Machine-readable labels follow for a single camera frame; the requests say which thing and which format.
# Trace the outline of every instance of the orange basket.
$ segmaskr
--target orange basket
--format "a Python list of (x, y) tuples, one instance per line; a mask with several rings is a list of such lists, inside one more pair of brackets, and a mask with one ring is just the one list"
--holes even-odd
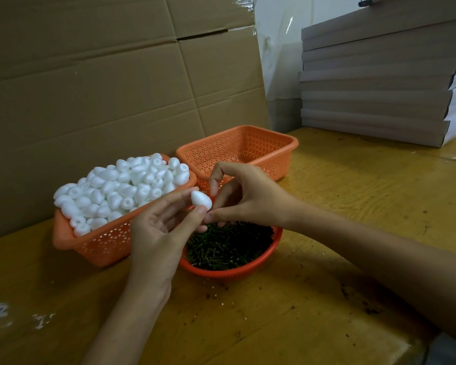
[[(167, 162), (170, 159), (164, 154), (162, 158)], [(196, 184), (195, 174), (189, 171), (189, 175), (188, 182), (176, 190)], [(130, 254), (130, 221), (150, 205), (148, 203), (139, 207), (78, 238), (74, 237), (73, 228), (69, 226), (69, 220), (61, 213), (61, 209), (56, 208), (52, 243), (58, 250), (76, 250), (96, 266), (108, 266)]]
[[(196, 174), (199, 188), (209, 191), (208, 180), (218, 161), (256, 165), (278, 180), (289, 171), (290, 155), (298, 145), (295, 137), (241, 125), (185, 144), (176, 150), (176, 156)], [(223, 177), (220, 187), (230, 179)]]

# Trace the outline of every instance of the white wall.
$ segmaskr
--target white wall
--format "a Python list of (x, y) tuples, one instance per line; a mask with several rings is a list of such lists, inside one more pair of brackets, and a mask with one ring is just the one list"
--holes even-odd
[[(358, 9), (360, 0), (255, 0), (263, 80), (275, 130), (297, 127), (300, 30)], [(280, 104), (280, 100), (292, 100)]]

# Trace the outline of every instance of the table surface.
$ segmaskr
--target table surface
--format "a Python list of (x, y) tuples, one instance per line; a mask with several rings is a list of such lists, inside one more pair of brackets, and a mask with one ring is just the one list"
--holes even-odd
[[(291, 134), (299, 147), (283, 188), (456, 252), (456, 140), (433, 149), (309, 128)], [(48, 220), (0, 238), (0, 363), (78, 363), (122, 292), (129, 259), (95, 268), (56, 251), (51, 229)], [(285, 231), (245, 280), (223, 285), (178, 271), (140, 363), (414, 363), (436, 333), (344, 258)]]

